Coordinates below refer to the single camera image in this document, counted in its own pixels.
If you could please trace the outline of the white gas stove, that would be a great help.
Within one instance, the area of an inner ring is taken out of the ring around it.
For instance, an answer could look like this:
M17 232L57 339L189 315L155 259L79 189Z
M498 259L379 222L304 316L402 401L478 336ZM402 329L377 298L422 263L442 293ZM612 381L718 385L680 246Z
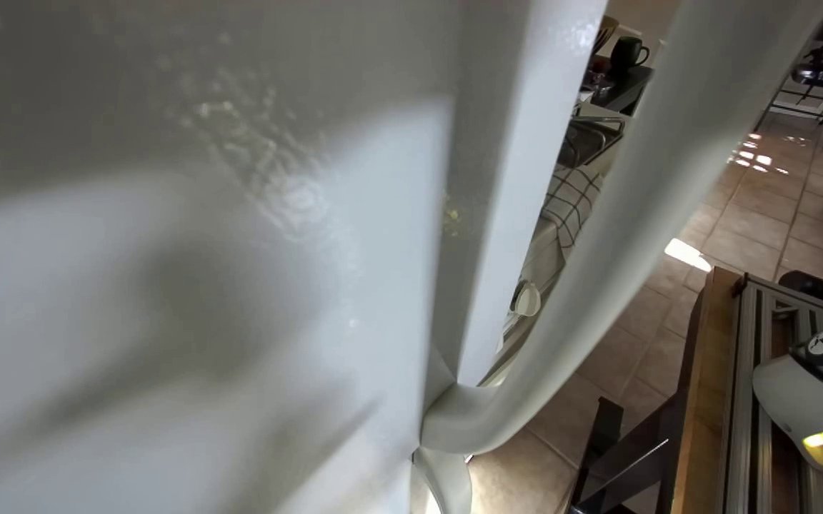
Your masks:
M502 358L525 342L545 298L564 273L615 164L625 125L629 116L612 109L595 104L581 104L574 109L515 283L501 342Z

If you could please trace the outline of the checkered kitchen towel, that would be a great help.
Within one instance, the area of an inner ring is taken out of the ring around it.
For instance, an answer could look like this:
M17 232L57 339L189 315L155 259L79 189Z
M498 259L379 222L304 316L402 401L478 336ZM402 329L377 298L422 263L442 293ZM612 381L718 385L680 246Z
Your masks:
M601 194L602 174L595 168L564 168L557 165L552 174L552 185L545 191L544 218L554 226L557 243L569 252L582 232L591 205Z

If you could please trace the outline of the black mug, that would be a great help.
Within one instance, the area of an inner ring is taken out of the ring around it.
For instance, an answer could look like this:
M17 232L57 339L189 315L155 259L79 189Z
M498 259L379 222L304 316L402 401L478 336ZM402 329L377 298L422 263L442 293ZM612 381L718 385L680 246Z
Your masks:
M641 38L619 38L612 48L609 69L629 71L648 59L648 45Z

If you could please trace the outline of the wooden edged robot table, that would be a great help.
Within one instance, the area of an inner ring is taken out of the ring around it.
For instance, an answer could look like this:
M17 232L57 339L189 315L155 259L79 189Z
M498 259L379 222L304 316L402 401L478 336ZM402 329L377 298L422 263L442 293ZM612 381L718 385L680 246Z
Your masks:
M823 471L770 421L757 366L823 329L823 279L711 272L691 308L678 392L637 426L602 401L569 514L823 514Z

